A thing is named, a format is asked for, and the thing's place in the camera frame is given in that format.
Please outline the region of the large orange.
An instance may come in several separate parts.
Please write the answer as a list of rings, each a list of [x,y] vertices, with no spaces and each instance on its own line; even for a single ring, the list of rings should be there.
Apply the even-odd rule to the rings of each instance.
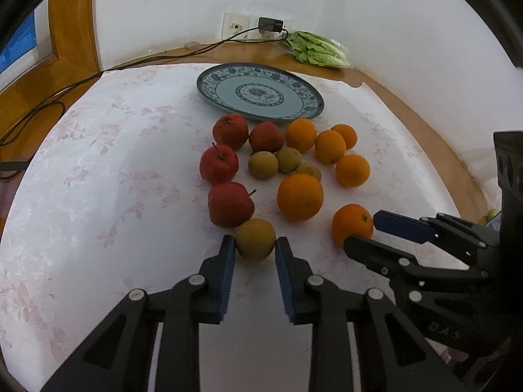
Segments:
[[[278,209],[290,222],[312,219],[319,213],[323,204],[323,186],[312,175],[294,173],[282,180],[278,187]]]

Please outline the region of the red apple front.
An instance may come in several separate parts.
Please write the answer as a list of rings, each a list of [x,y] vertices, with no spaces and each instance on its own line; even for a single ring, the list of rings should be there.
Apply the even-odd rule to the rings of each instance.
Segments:
[[[209,217],[217,227],[239,227],[254,215],[254,201],[240,183],[217,184],[208,193]]]

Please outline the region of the red apple with stem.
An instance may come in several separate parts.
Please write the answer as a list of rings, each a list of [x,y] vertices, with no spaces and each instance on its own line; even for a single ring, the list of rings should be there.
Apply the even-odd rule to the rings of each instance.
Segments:
[[[201,177],[211,185],[232,181],[239,171],[239,158],[227,145],[213,144],[199,161]]]

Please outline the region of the small yellow-brown pear right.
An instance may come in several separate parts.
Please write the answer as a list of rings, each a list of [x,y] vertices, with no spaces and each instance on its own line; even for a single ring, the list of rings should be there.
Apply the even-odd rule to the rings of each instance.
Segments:
[[[322,173],[317,166],[309,162],[302,162],[295,170],[296,173],[303,173],[315,177],[317,180],[322,180]]]

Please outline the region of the small yellow-brown pear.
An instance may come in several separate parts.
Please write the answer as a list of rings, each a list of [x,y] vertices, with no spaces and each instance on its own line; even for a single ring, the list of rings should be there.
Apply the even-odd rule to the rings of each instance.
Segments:
[[[282,147],[276,153],[276,158],[278,160],[278,169],[283,173],[294,172],[302,161],[300,151],[290,147]]]
[[[258,180],[269,180],[278,172],[278,159],[269,151],[255,152],[248,159],[248,170]]]
[[[322,173],[317,166],[309,162],[302,162],[295,170],[296,173],[303,173],[315,177],[317,180],[322,180]]]

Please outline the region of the small yellow-brown pear middle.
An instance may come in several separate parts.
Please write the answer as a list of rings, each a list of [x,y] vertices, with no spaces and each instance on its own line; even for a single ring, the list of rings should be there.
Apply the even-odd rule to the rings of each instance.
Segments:
[[[278,169],[283,173],[294,172],[302,161],[300,151],[290,147],[282,147],[276,153],[276,158],[278,160]]]

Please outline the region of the small yellow-brown pear left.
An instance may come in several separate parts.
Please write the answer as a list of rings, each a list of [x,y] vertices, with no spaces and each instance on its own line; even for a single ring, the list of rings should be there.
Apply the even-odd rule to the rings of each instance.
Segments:
[[[269,151],[255,152],[248,159],[248,170],[258,180],[269,180],[278,172],[278,159]]]

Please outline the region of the white floral tablecloth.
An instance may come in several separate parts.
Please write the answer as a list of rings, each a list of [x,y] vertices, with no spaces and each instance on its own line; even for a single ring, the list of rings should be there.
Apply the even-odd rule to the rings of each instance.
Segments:
[[[417,142],[366,85],[310,78],[325,101],[318,132],[352,126],[355,154],[371,167],[340,184],[314,151],[321,179],[248,168],[249,145],[227,190],[200,170],[220,112],[197,89],[202,65],[105,75],[36,152],[1,242],[1,348],[11,374],[38,391],[83,339],[135,288],[155,293],[194,274],[223,236],[246,222],[253,242],[285,236],[313,270],[364,292],[386,281],[346,258],[331,221],[348,204],[414,218],[457,207]]]

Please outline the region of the red apple back middle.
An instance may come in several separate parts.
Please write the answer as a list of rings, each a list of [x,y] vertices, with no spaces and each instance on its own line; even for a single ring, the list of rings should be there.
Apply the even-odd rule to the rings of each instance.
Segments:
[[[284,136],[273,122],[265,121],[250,132],[249,143],[254,152],[274,153],[284,146]]]

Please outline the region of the bagged green lettuce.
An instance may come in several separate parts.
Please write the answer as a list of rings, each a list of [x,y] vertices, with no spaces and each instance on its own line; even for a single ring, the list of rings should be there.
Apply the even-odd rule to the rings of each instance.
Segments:
[[[351,66],[348,48],[333,39],[306,31],[295,31],[283,40],[283,44],[303,64],[339,69]]]

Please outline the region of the red apple back left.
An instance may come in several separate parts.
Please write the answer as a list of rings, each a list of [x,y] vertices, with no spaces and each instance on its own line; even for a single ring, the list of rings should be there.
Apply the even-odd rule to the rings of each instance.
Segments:
[[[239,114],[223,115],[214,124],[212,134],[214,141],[229,146],[233,151],[240,150],[249,137],[245,118]]]

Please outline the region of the blue white patterned plate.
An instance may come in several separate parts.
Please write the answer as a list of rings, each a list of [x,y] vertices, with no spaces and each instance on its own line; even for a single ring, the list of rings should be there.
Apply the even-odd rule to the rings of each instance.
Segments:
[[[196,82],[211,104],[254,121],[275,123],[313,119],[325,100],[309,82],[294,73],[254,63],[211,66]]]

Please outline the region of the black power adapter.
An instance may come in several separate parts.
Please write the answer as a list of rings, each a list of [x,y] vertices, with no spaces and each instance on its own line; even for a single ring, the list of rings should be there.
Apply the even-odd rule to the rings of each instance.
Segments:
[[[273,19],[273,18],[267,18],[267,17],[260,17],[258,20],[258,30],[262,32],[269,32],[269,33],[281,33],[284,29],[284,21]]]

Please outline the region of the wooden window frame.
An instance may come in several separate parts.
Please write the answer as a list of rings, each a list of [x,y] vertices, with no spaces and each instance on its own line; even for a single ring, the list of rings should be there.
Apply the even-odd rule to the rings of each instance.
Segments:
[[[36,46],[1,73],[1,132],[71,82],[101,70],[94,0],[2,0],[5,14],[35,15]]]

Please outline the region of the white wall socket plate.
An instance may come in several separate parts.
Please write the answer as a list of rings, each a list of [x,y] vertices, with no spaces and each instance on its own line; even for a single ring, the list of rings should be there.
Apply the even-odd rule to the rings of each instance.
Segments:
[[[223,15],[222,40],[235,36],[239,41],[269,41],[280,38],[282,32],[260,31],[260,15],[226,12]]]

